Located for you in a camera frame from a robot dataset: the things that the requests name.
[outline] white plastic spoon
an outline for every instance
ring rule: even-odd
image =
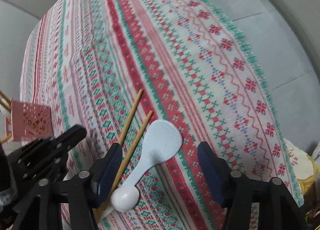
[[[124,212],[134,208],[139,198],[135,185],[150,168],[171,159],[181,145],[182,136],[172,123],[154,121],[143,139],[140,161],[121,187],[113,192],[110,198],[112,205],[106,208],[102,216],[108,216],[114,209]]]

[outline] tablecloth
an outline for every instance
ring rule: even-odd
[[[69,152],[68,177],[106,154],[140,88],[124,152],[150,110],[152,120],[174,123],[183,146],[139,181],[137,206],[104,218],[101,229],[220,229],[224,211],[197,160],[201,141],[250,178],[280,177],[302,204],[263,70],[208,0],[58,0],[28,39],[21,100],[51,107],[55,135],[76,123],[88,131]],[[122,181],[140,153],[141,145]],[[255,228],[256,205],[251,217]]]

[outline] screw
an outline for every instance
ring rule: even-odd
[[[43,179],[39,180],[39,185],[42,187],[47,185],[48,183],[49,183],[49,180],[47,178],[43,178]]]
[[[238,177],[241,177],[241,176],[242,176],[242,174],[241,174],[241,172],[240,172],[239,170],[233,170],[233,171],[231,171],[231,172],[230,172],[230,175],[231,175],[232,177],[235,177],[235,178],[238,178]]]
[[[281,185],[282,184],[282,180],[279,179],[278,177],[274,177],[271,181],[275,185]]]
[[[79,178],[86,178],[86,177],[90,176],[90,172],[87,170],[83,170],[83,171],[79,172],[78,176],[79,176]]]

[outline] floor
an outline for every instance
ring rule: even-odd
[[[211,0],[245,33],[263,68],[283,135],[311,153],[320,141],[320,85],[301,44],[268,0]]]

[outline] red stripe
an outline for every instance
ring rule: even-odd
[[[38,35],[38,39],[37,39],[37,49],[36,49],[36,57],[35,57],[35,63],[34,63],[34,67],[35,67],[35,74],[34,74],[34,80],[33,80],[33,97],[32,97],[32,102],[34,103],[35,101],[35,96],[36,96],[36,82],[37,82],[37,61],[38,61],[38,55],[39,55],[39,46],[40,46],[40,36],[41,36],[41,31],[42,31],[42,25],[44,22],[44,18],[41,19],[41,24],[40,24],[40,28],[39,28],[39,35]]]
[[[61,27],[60,27],[60,23],[61,23],[61,17],[62,17],[62,3],[63,3],[63,0],[59,0],[57,3],[56,3],[56,10],[55,10],[55,16],[56,16],[56,19],[55,19],[55,23],[54,23],[54,48],[53,48],[53,54],[57,53],[59,55],[59,52],[60,52],[60,47],[59,47],[59,44],[60,44],[60,30],[61,30]],[[52,68],[52,71],[53,72],[57,72],[58,68],[59,68],[59,58],[57,59],[54,59],[54,64],[51,66]],[[58,91],[58,85],[57,85],[57,78],[56,78],[56,75],[53,75],[52,76],[52,79],[54,80],[54,83],[55,85],[53,85],[53,82],[50,84],[51,88],[53,91]],[[64,131],[64,126],[63,126],[63,122],[58,122],[59,119],[61,119],[61,108],[59,108],[58,111],[52,111],[52,125],[54,126],[54,132],[55,132],[55,135],[60,135],[61,131]]]
[[[61,215],[62,215],[62,218],[64,220],[64,222],[69,226],[71,227],[71,224],[70,224],[70,213],[69,213],[69,204],[64,204],[64,203],[61,203]]]
[[[48,82],[47,82],[47,87],[48,87],[48,95],[51,95],[52,97],[51,98],[48,98],[47,102],[48,104],[50,104],[51,106],[54,106],[55,104],[55,97],[54,97],[54,94],[57,93],[57,90],[52,86],[52,83],[53,82],[57,82],[56,81],[56,74],[57,74],[57,70],[56,68],[54,68],[54,63],[56,61],[55,59],[55,54],[58,55],[58,52],[57,50],[55,50],[55,39],[56,39],[56,29],[59,28],[57,27],[57,22],[59,20],[59,16],[57,15],[57,12],[58,12],[58,3],[61,3],[61,0],[57,1],[57,3],[51,8],[51,11],[52,11],[52,32],[53,34],[51,35],[51,40],[50,40],[50,44],[53,45],[53,50],[52,50],[52,53],[51,55],[49,56],[49,61],[48,61],[48,66],[49,66],[49,71],[48,73],[50,72],[50,75],[49,75],[49,78],[48,78]],[[53,131],[54,131],[54,134],[55,135],[58,135],[57,134],[57,115],[56,115],[56,112],[53,111],[51,112],[51,120],[52,120],[52,128],[53,128]]]
[[[29,66],[29,59],[30,59],[30,45],[31,45],[31,40],[33,37],[35,30],[33,30],[28,38],[27,45],[26,45],[26,51],[24,54],[23,58],[23,63],[22,63],[22,72],[21,72],[21,79],[20,79],[20,99],[23,101],[27,101],[26,99],[26,89],[28,85],[28,80],[27,80],[27,67]]]
[[[107,24],[109,24],[110,22],[109,22],[108,15],[105,15],[104,18],[105,18]],[[112,48],[116,48],[116,45],[115,45],[115,43],[114,43],[113,38],[114,38],[113,36],[110,36],[111,47],[112,47]],[[132,94],[132,91],[129,89],[129,86],[128,86],[128,85],[129,85],[129,82],[128,82],[127,76],[126,76],[126,74],[128,73],[128,71],[127,71],[126,68],[125,68],[125,69],[123,68],[123,65],[122,65],[122,63],[121,63],[120,61],[119,61],[119,68],[120,68],[120,73],[122,74],[122,79],[124,80],[124,85],[126,85],[127,88],[128,88],[127,93],[128,93],[128,95],[130,96],[131,102],[134,102],[134,99],[135,99],[136,96]],[[142,121],[143,121],[142,113],[141,113],[141,111],[139,110],[139,108],[136,110],[136,115],[138,116],[139,120],[142,122]]]
[[[108,6],[110,8],[110,14],[111,14],[112,20],[113,20],[113,29],[116,32],[116,35],[118,37],[118,43],[119,43],[120,47],[123,49],[122,53],[124,55],[124,59],[126,59],[127,66],[129,68],[129,70],[131,71],[130,75],[132,77],[132,80],[136,81],[135,87],[137,87],[137,84],[141,84],[141,78],[140,78],[139,74],[136,72],[135,63],[134,63],[134,61],[132,61],[131,53],[129,51],[126,51],[126,48],[127,48],[126,41],[123,39],[122,29],[119,26],[118,16],[116,15],[116,12],[114,10],[114,4],[113,4],[113,2],[111,0],[107,0],[107,1],[108,1]],[[125,9],[124,10],[125,15],[128,15],[128,14],[130,15],[131,11],[129,10],[128,5],[125,5],[125,6],[122,5],[122,8]],[[134,16],[132,15],[130,17],[131,17],[130,21],[129,21],[129,18],[127,20],[129,28],[132,28],[133,26],[135,26],[135,28],[139,28],[138,25],[137,25],[138,22],[134,18],[132,18]],[[142,37],[142,32],[141,31],[135,31],[135,32],[131,31],[131,32],[132,32],[132,34],[133,34],[133,36],[135,38],[135,42],[136,42],[135,44],[137,45],[138,49],[140,50],[140,53],[142,53],[141,55],[146,56],[146,54],[148,54],[148,51],[150,51],[150,48],[146,44],[145,39]],[[162,82],[162,80],[160,78],[152,79],[152,77],[151,77],[151,80],[154,82],[155,88],[157,88],[155,83],[159,84],[159,80]],[[169,90],[167,90],[166,92],[169,95],[168,98],[170,98],[170,96],[172,97],[172,92],[170,92]],[[179,189],[178,186],[181,185],[181,184],[183,186],[186,186],[186,183],[184,182],[184,179],[183,179],[183,175],[182,175],[182,173],[181,173],[181,171],[180,171],[175,159],[172,159],[169,162],[167,162],[167,166],[168,166],[169,170],[170,170],[170,167],[173,167],[176,170],[176,172],[174,174],[176,177],[173,177],[173,181],[174,181],[177,189]],[[180,195],[183,196],[182,199],[185,202],[189,213],[192,215],[191,217],[193,217],[193,220],[195,221],[195,225],[197,226],[197,228],[198,229],[203,229],[204,227],[206,227],[205,223],[204,223],[204,220],[201,217],[201,213],[199,211],[199,208],[197,207],[197,205],[196,205],[196,203],[195,203],[195,201],[193,199],[193,196],[192,196],[191,192],[189,191],[189,189],[186,187],[186,189],[183,189],[183,194],[180,193]]]
[[[48,12],[43,16],[43,27],[41,29],[41,36],[40,36],[40,45],[39,45],[39,59],[36,63],[36,72],[37,72],[37,77],[36,77],[36,93],[34,95],[33,101],[35,103],[39,102],[38,95],[40,92],[40,85],[41,85],[41,70],[42,70],[42,50],[43,50],[43,40],[44,40],[44,32],[46,30],[46,25],[47,25],[47,20],[48,20]]]

